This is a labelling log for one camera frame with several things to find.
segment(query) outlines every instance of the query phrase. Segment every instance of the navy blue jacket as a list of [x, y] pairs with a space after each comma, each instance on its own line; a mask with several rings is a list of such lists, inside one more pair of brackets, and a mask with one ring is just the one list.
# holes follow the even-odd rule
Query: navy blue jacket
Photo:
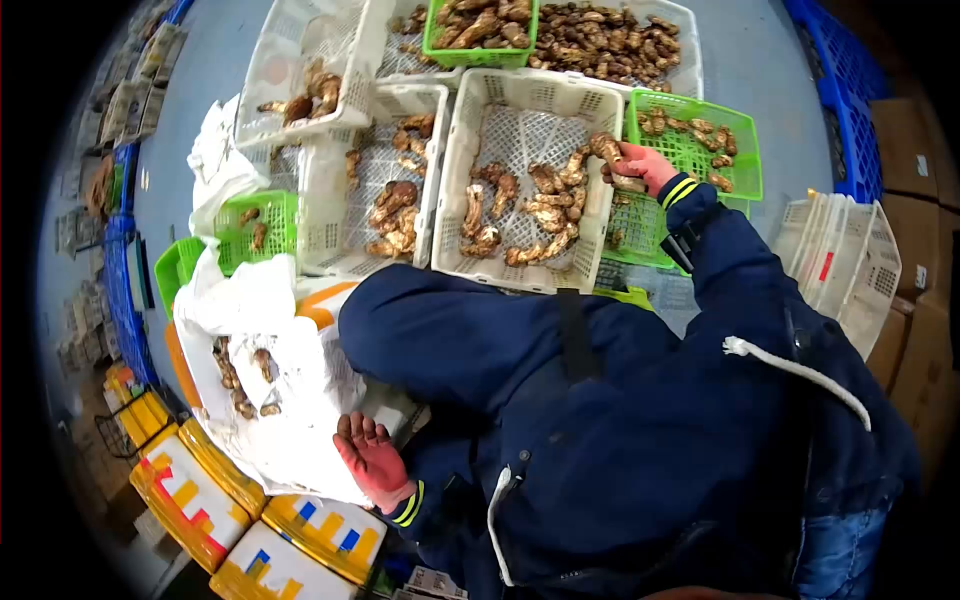
[[[679, 174], [659, 200], [676, 231], [716, 192]], [[492, 517], [508, 595], [869, 592], [884, 520], [917, 485], [909, 429], [741, 213], [710, 222], [691, 261], [702, 312], [683, 340], [649, 311], [583, 297], [602, 376], [576, 383], [554, 297], [393, 266], [346, 302], [353, 367], [435, 415], [402, 452], [423, 493], [385, 517], [472, 598], [504, 595], [486, 521], [506, 466], [514, 480]], [[728, 336], [834, 379], [872, 431], [824, 389], [725, 354]]]

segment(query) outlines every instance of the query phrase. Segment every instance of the blue plastic pallet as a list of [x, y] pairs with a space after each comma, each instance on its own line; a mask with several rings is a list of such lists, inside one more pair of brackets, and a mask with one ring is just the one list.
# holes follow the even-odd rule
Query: blue plastic pallet
[[863, 204], [883, 194], [870, 103], [890, 97], [883, 70], [856, 37], [813, 0], [784, 0], [796, 21], [825, 108], [833, 189]]
[[136, 231], [132, 184], [136, 177], [139, 150], [139, 144], [133, 143], [113, 153], [114, 159], [123, 164], [123, 189], [120, 191], [120, 209], [107, 221], [101, 277], [107, 288], [110, 315], [116, 324], [120, 355], [138, 381], [159, 385], [160, 378], [154, 370], [147, 334], [143, 329], [143, 317], [133, 308], [130, 272], [127, 268], [127, 244]]
[[823, 69], [836, 79], [844, 96], [861, 108], [891, 96], [880, 65], [860, 40], [823, 7], [814, 0], [785, 0], [784, 4], [793, 20], [810, 32]]
[[116, 324], [120, 354], [137, 381], [159, 385], [143, 329], [143, 318], [133, 309], [130, 273], [127, 270], [127, 243], [130, 223], [122, 217], [110, 217], [104, 244], [104, 270], [101, 277], [107, 288], [110, 315]]

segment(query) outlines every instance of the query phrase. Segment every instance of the hand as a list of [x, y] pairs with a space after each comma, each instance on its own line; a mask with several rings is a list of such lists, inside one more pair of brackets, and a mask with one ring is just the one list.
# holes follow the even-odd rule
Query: hand
[[353, 481], [384, 515], [412, 496], [416, 485], [407, 477], [403, 459], [394, 448], [387, 428], [363, 413], [341, 415], [333, 444], [344, 459]]
[[[624, 177], [643, 178], [649, 188], [647, 193], [654, 198], [679, 173], [669, 160], [653, 148], [620, 142], [620, 154], [623, 160], [613, 165], [613, 171]], [[603, 181], [613, 183], [610, 165], [603, 165], [600, 172], [603, 173]]]

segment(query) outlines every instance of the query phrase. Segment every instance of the plastic mesh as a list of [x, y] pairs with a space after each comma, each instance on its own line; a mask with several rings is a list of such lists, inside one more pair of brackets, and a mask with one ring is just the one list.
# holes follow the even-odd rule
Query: plastic mesh
[[380, 234], [370, 227], [367, 220], [373, 211], [373, 201], [380, 195], [388, 181], [412, 181], [417, 185], [417, 203], [420, 208], [423, 200], [423, 178], [403, 168], [397, 162], [401, 156], [424, 164], [412, 152], [399, 153], [394, 149], [392, 140], [396, 133], [396, 123], [376, 124], [361, 136], [360, 164], [357, 165], [357, 177], [360, 185], [348, 195], [347, 218], [344, 221], [344, 249], [349, 250], [380, 240]]
[[[589, 139], [588, 124], [576, 117], [561, 117], [537, 110], [489, 106], [480, 130], [480, 154], [474, 164], [484, 167], [492, 162], [501, 162], [516, 175], [518, 192], [513, 207], [508, 207], [499, 219], [494, 219], [490, 210], [496, 188], [485, 180], [472, 180], [484, 186], [483, 224], [494, 225], [500, 230], [503, 242], [494, 256], [503, 255], [511, 246], [529, 248], [538, 240], [549, 244], [554, 234], [544, 231], [532, 216], [516, 210], [516, 206], [537, 193], [533, 179], [527, 173], [531, 162], [549, 164], [556, 170], [563, 169], [570, 155]], [[572, 266], [571, 250], [579, 240], [566, 247], [559, 256], [543, 263], [550, 269], [565, 271]]]
[[438, 73], [451, 71], [452, 69], [442, 67], [436, 63], [423, 64], [417, 60], [415, 55], [400, 50], [400, 44], [413, 44], [417, 48], [423, 43], [423, 34], [395, 34], [390, 33], [387, 36], [387, 48], [383, 51], [383, 63], [376, 72], [376, 78], [390, 77], [395, 73], [401, 75], [414, 75], [419, 73]]

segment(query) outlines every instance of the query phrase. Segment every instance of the green plastic basket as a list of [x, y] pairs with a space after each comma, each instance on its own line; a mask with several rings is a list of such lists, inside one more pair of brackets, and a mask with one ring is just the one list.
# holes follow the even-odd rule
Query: green plastic basket
[[156, 288], [160, 293], [163, 310], [167, 319], [174, 317], [174, 298], [178, 290], [190, 281], [193, 271], [197, 267], [197, 260], [204, 252], [206, 244], [199, 237], [189, 237], [174, 242], [154, 265]]
[[427, 12], [426, 24], [423, 31], [423, 53], [445, 67], [454, 66], [499, 66], [516, 69], [527, 65], [527, 59], [536, 50], [537, 25], [540, 22], [540, 0], [530, 3], [532, 18], [528, 35], [529, 48], [471, 48], [468, 50], [434, 50], [433, 42], [444, 34], [446, 27], [435, 23], [437, 11], [444, 5], [444, 0], [430, 0], [430, 9]]
[[[679, 133], [667, 128], [659, 137], [647, 135], [636, 121], [638, 111], [650, 108], [663, 108], [668, 116], [683, 121], [700, 118], [711, 121], [717, 127], [726, 125], [736, 136], [738, 153], [733, 167], [714, 169], [710, 160], [718, 154], [712, 153], [689, 133]], [[670, 159], [677, 169], [696, 174], [700, 181], [717, 171], [733, 183], [733, 193], [725, 194], [718, 190], [717, 197], [725, 199], [759, 202], [763, 200], [763, 170], [760, 164], [760, 149], [756, 142], [756, 126], [750, 116], [730, 108], [694, 100], [685, 96], [664, 94], [648, 89], [635, 89], [631, 93], [627, 115], [624, 117], [627, 136], [632, 144], [656, 148]]]
[[[227, 200], [213, 224], [214, 235], [221, 242], [217, 264], [224, 275], [233, 275], [241, 263], [269, 260], [282, 253], [296, 254], [298, 202], [297, 194], [283, 190], [268, 190]], [[240, 215], [250, 208], [259, 208], [260, 216], [240, 228]], [[256, 223], [267, 226], [267, 237], [263, 248], [251, 250]]]
[[[604, 249], [603, 257], [632, 265], [673, 269], [677, 263], [660, 248], [667, 235], [666, 212], [660, 204], [646, 194], [616, 190], [617, 196], [630, 199], [629, 204], [614, 202], [609, 229], [623, 231], [623, 240], [616, 250]], [[739, 210], [750, 218], [750, 201], [741, 198], [721, 198], [727, 208]]]

